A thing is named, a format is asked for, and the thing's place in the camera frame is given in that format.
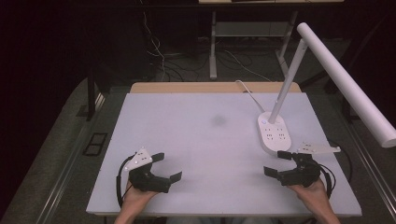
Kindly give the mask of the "white metal table frame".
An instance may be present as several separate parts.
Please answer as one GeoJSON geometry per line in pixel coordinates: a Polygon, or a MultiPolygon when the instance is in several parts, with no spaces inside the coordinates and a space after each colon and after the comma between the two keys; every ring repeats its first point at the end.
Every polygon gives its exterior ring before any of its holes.
{"type": "Polygon", "coordinates": [[[290,14],[288,21],[219,21],[217,12],[212,12],[209,51],[209,77],[218,77],[216,39],[218,37],[281,37],[283,44],[275,51],[282,74],[286,76],[289,66],[285,61],[285,52],[298,16],[297,11],[290,14]]]}

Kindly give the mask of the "wooden table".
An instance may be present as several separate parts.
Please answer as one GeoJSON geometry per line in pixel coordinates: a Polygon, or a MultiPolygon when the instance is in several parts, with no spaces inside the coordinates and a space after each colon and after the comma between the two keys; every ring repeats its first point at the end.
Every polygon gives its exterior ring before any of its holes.
{"type": "MultiPolygon", "coordinates": [[[[280,92],[282,82],[245,82],[251,92],[280,92]]],[[[243,92],[240,82],[137,82],[130,93],[243,92]]]]}

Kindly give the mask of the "metal floor rail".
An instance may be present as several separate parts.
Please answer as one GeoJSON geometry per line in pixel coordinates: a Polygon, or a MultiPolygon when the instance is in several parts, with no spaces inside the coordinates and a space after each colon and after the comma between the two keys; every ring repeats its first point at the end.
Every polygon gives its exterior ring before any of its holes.
{"type": "Polygon", "coordinates": [[[92,130],[89,105],[93,104],[93,111],[100,110],[105,99],[102,93],[95,93],[91,101],[87,94],[77,92],[67,99],[35,158],[43,193],[35,224],[50,224],[92,130]]]}
{"type": "Polygon", "coordinates": [[[357,154],[396,222],[396,147],[381,148],[360,121],[346,123],[357,154]]]}

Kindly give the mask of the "white desk lamp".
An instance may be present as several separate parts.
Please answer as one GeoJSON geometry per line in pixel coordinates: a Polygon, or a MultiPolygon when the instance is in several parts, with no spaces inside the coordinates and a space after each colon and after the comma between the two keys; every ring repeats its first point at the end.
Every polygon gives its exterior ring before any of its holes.
{"type": "Polygon", "coordinates": [[[297,26],[297,31],[301,40],[286,79],[276,98],[275,106],[272,111],[263,112],[258,116],[259,135],[263,150],[276,156],[278,151],[288,151],[291,148],[290,133],[279,112],[307,49],[311,49],[333,83],[354,108],[379,145],[384,148],[396,147],[396,129],[347,70],[334,58],[308,24],[300,23],[297,26]]]}

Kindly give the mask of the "person's right hand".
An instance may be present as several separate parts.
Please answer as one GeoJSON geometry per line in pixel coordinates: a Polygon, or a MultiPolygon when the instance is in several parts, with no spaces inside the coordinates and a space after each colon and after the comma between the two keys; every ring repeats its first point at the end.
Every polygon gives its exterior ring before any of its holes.
{"type": "Polygon", "coordinates": [[[309,187],[292,185],[289,186],[289,189],[296,193],[298,199],[301,200],[305,207],[314,215],[324,216],[332,211],[326,189],[320,179],[309,187]]]}

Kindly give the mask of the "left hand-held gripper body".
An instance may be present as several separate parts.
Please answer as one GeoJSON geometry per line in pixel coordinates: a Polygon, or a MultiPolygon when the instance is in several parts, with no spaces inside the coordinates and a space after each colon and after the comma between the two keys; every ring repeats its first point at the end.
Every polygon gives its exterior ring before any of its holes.
{"type": "Polygon", "coordinates": [[[152,155],[144,148],[140,148],[124,166],[128,173],[128,180],[135,189],[167,193],[171,187],[169,178],[156,176],[151,172],[152,155]]]}

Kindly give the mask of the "black rectangular floor frame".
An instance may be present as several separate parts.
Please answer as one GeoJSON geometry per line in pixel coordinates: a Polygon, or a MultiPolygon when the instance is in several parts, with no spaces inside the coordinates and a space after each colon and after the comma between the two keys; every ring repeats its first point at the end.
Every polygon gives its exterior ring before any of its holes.
{"type": "Polygon", "coordinates": [[[99,156],[106,142],[106,137],[107,133],[93,133],[82,154],[89,157],[99,156]]]}

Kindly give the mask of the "white table mat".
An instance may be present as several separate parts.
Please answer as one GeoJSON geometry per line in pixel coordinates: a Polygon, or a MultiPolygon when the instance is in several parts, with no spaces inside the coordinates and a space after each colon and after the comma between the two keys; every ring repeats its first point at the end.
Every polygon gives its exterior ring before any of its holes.
{"type": "Polygon", "coordinates": [[[273,93],[129,93],[111,136],[87,212],[115,215],[121,163],[144,147],[163,153],[156,176],[181,172],[167,193],[155,196],[147,216],[302,217],[295,193],[263,167],[294,168],[262,149],[258,116],[275,104],[273,93]]]}

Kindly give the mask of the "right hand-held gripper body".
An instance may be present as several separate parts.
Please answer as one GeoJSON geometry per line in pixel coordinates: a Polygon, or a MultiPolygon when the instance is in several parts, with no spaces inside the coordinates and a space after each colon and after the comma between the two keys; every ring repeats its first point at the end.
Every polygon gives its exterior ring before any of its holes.
{"type": "Polygon", "coordinates": [[[340,152],[340,147],[330,147],[313,143],[303,142],[296,152],[291,152],[296,167],[289,171],[278,173],[278,180],[282,186],[303,185],[309,187],[324,175],[326,181],[331,184],[330,175],[324,170],[324,166],[314,160],[314,154],[326,154],[340,152]]]}

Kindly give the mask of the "person's left hand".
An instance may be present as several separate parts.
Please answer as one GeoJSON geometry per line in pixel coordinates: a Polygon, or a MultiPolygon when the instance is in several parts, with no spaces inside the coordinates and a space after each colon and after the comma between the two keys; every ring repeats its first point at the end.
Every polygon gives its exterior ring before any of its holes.
{"type": "Polygon", "coordinates": [[[135,189],[132,183],[129,182],[123,197],[120,214],[127,217],[136,217],[145,209],[155,195],[157,195],[157,192],[135,189]]]}

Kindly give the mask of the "black metal stand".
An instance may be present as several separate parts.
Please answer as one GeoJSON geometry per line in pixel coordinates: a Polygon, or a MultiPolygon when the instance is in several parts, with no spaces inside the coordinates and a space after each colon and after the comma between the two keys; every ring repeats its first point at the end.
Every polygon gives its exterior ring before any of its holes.
{"type": "Polygon", "coordinates": [[[87,121],[90,121],[95,113],[95,83],[94,83],[94,74],[91,68],[88,70],[87,85],[88,85],[87,121]]]}

